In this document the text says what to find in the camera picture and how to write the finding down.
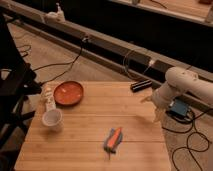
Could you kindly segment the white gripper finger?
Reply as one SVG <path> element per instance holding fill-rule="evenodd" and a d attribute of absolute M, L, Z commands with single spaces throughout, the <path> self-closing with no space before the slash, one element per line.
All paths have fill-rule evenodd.
<path fill-rule="evenodd" d="M 141 100 L 141 103 L 150 102 L 150 101 L 152 101 L 152 97 L 151 96 L 147 96 L 147 97 L 145 97 L 144 99 Z"/>
<path fill-rule="evenodd" d="M 163 119 L 164 115 L 165 115 L 166 110 L 163 108 L 156 108 L 155 109 L 155 122 L 159 122 Z"/>

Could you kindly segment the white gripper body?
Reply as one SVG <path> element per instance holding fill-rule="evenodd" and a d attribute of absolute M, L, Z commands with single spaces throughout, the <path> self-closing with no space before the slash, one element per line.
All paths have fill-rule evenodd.
<path fill-rule="evenodd" d="M 171 102 L 181 94 L 175 87 L 168 83 L 163 83 L 159 88 L 153 91 L 151 101 L 160 109 L 166 109 Z"/>

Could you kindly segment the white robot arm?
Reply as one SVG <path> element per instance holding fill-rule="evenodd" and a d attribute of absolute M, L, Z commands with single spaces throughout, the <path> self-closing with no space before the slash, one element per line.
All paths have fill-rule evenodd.
<path fill-rule="evenodd" d="M 165 73 L 165 82 L 144 98 L 142 103 L 149 101 L 155 105 L 154 122 L 159 122 L 172 101 L 186 92 L 213 107 L 213 83 L 202 80 L 196 72 L 181 67 L 169 68 Z"/>

